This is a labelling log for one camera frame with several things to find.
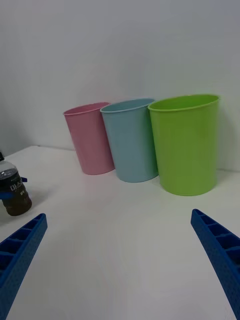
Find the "pink cup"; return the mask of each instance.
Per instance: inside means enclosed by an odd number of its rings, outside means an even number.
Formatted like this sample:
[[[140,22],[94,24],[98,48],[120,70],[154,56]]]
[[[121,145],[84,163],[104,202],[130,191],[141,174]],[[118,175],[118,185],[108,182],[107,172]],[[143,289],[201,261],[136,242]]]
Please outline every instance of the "pink cup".
[[[63,113],[81,169],[87,175],[100,175],[114,169],[100,112],[100,109],[107,105],[108,102],[86,104]]]

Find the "white table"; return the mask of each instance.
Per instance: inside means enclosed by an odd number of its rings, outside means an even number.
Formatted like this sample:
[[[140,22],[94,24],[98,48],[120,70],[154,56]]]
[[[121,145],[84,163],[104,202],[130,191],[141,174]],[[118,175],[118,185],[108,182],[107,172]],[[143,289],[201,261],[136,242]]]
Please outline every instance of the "white table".
[[[184,197],[159,177],[85,175],[74,151],[32,146],[7,160],[33,207],[11,217],[0,206],[0,241],[42,212],[48,222],[8,320],[235,319],[190,219],[198,208],[239,236],[240,173]]]

